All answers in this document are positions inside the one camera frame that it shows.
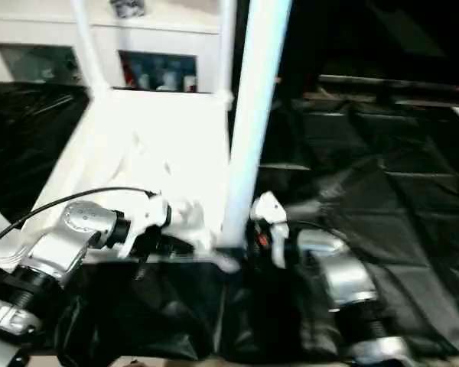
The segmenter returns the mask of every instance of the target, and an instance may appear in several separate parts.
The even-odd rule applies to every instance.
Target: white cabinet
[[[175,75],[179,86],[184,78],[194,79],[197,91],[211,93],[215,90],[219,64],[220,15],[218,0],[146,0],[147,15],[140,18],[118,19],[110,6],[109,0],[86,0],[90,29],[93,33],[96,50],[103,67],[106,80],[114,87],[125,87],[130,73],[136,74],[134,87],[148,86],[158,88],[157,83],[147,83],[147,78],[154,78],[153,63],[160,60],[168,76]],[[0,82],[38,81],[62,83],[61,78],[53,78],[48,63],[56,65],[55,70],[65,67],[74,69],[71,60],[66,65],[58,65],[61,60],[56,56],[71,47],[81,70],[86,70],[86,57],[79,47],[75,17],[67,0],[7,0],[0,2]],[[121,61],[119,51],[136,53],[144,60],[140,70],[127,70],[132,65]],[[37,70],[27,73],[15,69],[31,67],[37,62]],[[45,75],[41,80],[37,74]],[[139,83],[140,76],[145,78]]]

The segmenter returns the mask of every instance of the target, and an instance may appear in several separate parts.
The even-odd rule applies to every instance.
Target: black cloth
[[[418,357],[459,355],[459,117],[453,111],[277,102],[256,195],[266,190],[291,220],[343,233]],[[137,281],[134,265],[85,267],[80,277],[88,281],[75,290],[56,330],[62,361],[343,358],[315,271],[260,272],[244,259],[241,265],[236,274],[208,264],[147,265]]]
[[[31,210],[88,104],[83,87],[0,83],[0,212]]]

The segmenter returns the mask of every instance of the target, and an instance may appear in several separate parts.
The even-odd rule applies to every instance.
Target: black tarp
[[[43,95],[13,96],[9,107],[2,102],[0,121],[22,116],[17,121],[35,126],[31,131],[50,129],[49,137],[52,123],[66,119],[73,129],[73,116],[81,114],[59,105],[57,114],[48,117],[53,107],[36,121],[42,114],[26,113],[20,101]],[[2,134],[0,147],[8,147]],[[17,180],[0,193],[21,199],[27,179],[10,170],[33,174],[37,155],[15,165],[0,157],[1,175]],[[41,157],[50,157],[52,167],[57,154]],[[459,117],[452,110],[275,102],[256,195],[266,190],[291,219],[347,237],[417,356],[459,355]],[[17,204],[18,211],[28,205]],[[340,334],[311,269],[260,272],[244,258],[241,264],[237,274],[208,264],[146,265],[141,280],[135,280],[135,264],[84,266],[43,347],[53,345],[70,366],[108,365],[120,355],[217,355],[246,363],[341,359]]]
[[[88,104],[85,89],[0,83],[0,212],[28,213]]]

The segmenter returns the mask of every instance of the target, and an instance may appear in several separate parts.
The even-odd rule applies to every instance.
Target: cabinet window
[[[125,86],[153,91],[197,92],[196,57],[119,51]]]
[[[0,44],[0,54],[16,82],[83,85],[72,47]]]

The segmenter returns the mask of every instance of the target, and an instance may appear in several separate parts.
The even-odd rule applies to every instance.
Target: white pole
[[[217,77],[216,91],[230,110],[233,103],[231,76],[233,72],[233,43],[235,39],[236,1],[220,0],[220,69]]]
[[[292,0],[252,0],[219,246],[243,245]]]
[[[85,3],[83,0],[70,0],[73,12],[76,18],[76,28],[80,36],[81,47],[85,56],[85,63],[81,63],[83,72],[87,78],[92,95],[98,96],[100,93],[108,90],[110,85],[102,73],[99,57],[95,51],[92,34],[90,33],[90,24],[86,14]]]

